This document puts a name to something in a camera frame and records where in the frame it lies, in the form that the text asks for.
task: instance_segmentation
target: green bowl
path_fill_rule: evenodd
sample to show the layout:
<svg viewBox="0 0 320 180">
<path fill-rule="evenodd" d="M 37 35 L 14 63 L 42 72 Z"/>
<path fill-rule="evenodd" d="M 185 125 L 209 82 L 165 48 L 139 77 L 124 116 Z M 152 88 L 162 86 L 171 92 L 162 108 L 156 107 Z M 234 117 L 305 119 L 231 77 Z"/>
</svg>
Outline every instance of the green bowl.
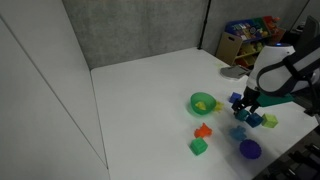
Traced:
<svg viewBox="0 0 320 180">
<path fill-rule="evenodd" d="M 216 107 L 217 104 L 216 100 L 210 94 L 203 92 L 193 94 L 190 101 L 194 112 L 200 115 L 208 114 L 214 107 Z"/>
</svg>

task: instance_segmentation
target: green block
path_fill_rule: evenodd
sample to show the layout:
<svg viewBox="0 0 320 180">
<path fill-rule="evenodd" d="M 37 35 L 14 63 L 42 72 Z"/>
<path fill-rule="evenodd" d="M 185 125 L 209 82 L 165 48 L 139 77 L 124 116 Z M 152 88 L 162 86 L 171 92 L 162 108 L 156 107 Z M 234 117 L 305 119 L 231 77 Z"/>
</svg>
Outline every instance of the green block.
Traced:
<svg viewBox="0 0 320 180">
<path fill-rule="evenodd" d="M 208 148 L 208 144 L 201 137 L 198 137 L 197 139 L 192 140 L 190 145 L 190 149 L 196 156 L 205 152 L 207 148 Z"/>
<path fill-rule="evenodd" d="M 267 106 L 291 102 L 293 101 L 293 99 L 294 98 L 290 94 L 286 94 L 283 97 L 271 97 L 261 93 L 257 101 L 261 107 L 267 107 Z"/>
<path fill-rule="evenodd" d="M 262 116 L 262 126 L 268 127 L 268 128 L 274 128 L 278 124 L 277 117 L 273 114 L 264 114 Z"/>
</svg>

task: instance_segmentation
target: white tabletop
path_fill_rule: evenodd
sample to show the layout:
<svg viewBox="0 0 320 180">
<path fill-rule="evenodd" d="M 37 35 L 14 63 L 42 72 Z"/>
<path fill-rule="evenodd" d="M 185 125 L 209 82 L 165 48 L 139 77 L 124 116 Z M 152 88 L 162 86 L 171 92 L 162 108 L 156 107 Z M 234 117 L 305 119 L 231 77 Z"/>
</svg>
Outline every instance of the white tabletop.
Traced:
<svg viewBox="0 0 320 180">
<path fill-rule="evenodd" d="M 274 129 L 237 121 L 227 100 L 244 91 L 247 79 L 222 78 L 222 66 L 191 48 L 92 71 L 111 180 L 250 179 L 317 126 L 294 103 L 257 110 L 277 116 Z M 192 115 L 188 103 L 195 92 L 213 95 L 225 108 Z M 214 134 L 205 138 L 207 151 L 195 156 L 189 144 L 202 122 Z M 239 143 L 228 135 L 237 125 L 262 147 L 259 159 L 239 153 Z"/>
</svg>

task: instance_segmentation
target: orange block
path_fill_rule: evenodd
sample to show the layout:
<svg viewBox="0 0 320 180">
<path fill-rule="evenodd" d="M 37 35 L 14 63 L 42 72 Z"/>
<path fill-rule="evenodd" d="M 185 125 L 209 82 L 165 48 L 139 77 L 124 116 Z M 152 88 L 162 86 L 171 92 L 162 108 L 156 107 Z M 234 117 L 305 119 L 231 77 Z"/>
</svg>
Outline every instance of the orange block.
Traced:
<svg viewBox="0 0 320 180">
<path fill-rule="evenodd" d="M 194 136 L 196 138 L 198 137 L 204 138 L 205 136 L 211 136 L 211 134 L 212 134 L 212 129 L 210 129 L 205 123 L 202 123 L 202 126 L 200 127 L 200 129 L 196 129 L 194 131 Z"/>
</svg>

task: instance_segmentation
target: white wall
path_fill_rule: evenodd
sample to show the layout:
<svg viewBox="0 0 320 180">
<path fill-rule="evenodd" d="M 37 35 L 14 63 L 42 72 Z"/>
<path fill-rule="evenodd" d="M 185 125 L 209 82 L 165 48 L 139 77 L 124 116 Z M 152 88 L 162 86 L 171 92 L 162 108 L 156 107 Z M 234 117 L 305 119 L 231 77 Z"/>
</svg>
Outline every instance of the white wall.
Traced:
<svg viewBox="0 0 320 180">
<path fill-rule="evenodd" d="M 301 22 L 306 22 L 308 15 L 313 16 L 317 20 L 320 20 L 320 1 L 319 0 L 310 0 L 307 6 L 302 11 L 301 15 L 298 17 L 295 22 L 293 29 L 297 28 Z"/>
<path fill-rule="evenodd" d="M 109 179 L 104 163 L 1 20 L 0 179 Z"/>
<path fill-rule="evenodd" d="M 0 14 L 106 163 L 90 73 L 61 0 L 1 0 Z"/>
</svg>

